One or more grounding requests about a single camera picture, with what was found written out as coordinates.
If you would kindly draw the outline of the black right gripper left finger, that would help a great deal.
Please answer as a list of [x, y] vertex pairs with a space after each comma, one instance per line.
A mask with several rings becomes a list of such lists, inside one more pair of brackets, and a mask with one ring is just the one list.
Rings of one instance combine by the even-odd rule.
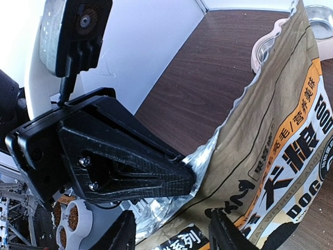
[[125, 210], [95, 244], [100, 250], [135, 249], [136, 221], [131, 210]]

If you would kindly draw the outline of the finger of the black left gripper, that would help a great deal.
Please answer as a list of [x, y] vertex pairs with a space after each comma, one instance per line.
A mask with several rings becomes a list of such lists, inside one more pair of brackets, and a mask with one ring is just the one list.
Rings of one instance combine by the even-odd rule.
[[116, 98], [103, 96], [93, 103], [93, 114], [108, 126], [121, 131], [140, 145], [170, 161], [181, 161], [185, 156], [161, 140], [137, 120]]

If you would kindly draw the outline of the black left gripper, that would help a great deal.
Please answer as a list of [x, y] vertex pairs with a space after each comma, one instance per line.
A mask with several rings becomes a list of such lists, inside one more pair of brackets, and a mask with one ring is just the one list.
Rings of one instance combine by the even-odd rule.
[[84, 117], [86, 124], [79, 117], [65, 119], [102, 96], [116, 92], [101, 87], [7, 133], [8, 152], [38, 203], [50, 211], [54, 195], [71, 179], [90, 203], [189, 194], [196, 177], [182, 161], [94, 117]]

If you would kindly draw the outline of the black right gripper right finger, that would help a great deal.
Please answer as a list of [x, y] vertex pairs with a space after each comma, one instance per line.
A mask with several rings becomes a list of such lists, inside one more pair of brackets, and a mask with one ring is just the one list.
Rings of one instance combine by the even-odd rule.
[[210, 249], [252, 249], [245, 236], [235, 227], [228, 217], [219, 210], [212, 211], [209, 224]]

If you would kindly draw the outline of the pet food bag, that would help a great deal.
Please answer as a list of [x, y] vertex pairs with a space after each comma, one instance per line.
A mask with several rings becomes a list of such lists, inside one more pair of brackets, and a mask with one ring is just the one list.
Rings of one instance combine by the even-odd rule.
[[332, 108], [309, 44], [286, 55], [256, 73], [213, 136], [185, 158], [197, 175], [190, 194], [147, 204], [136, 249], [210, 249], [215, 209], [252, 249], [277, 249], [293, 233], [332, 163]]

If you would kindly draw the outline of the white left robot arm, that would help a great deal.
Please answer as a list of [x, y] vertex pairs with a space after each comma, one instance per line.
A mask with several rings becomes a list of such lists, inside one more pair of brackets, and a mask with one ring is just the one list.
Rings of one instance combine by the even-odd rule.
[[72, 188], [91, 204], [188, 195], [196, 175], [113, 88], [82, 94], [96, 68], [112, 1], [46, 1], [20, 87], [1, 73], [1, 151], [46, 209]]

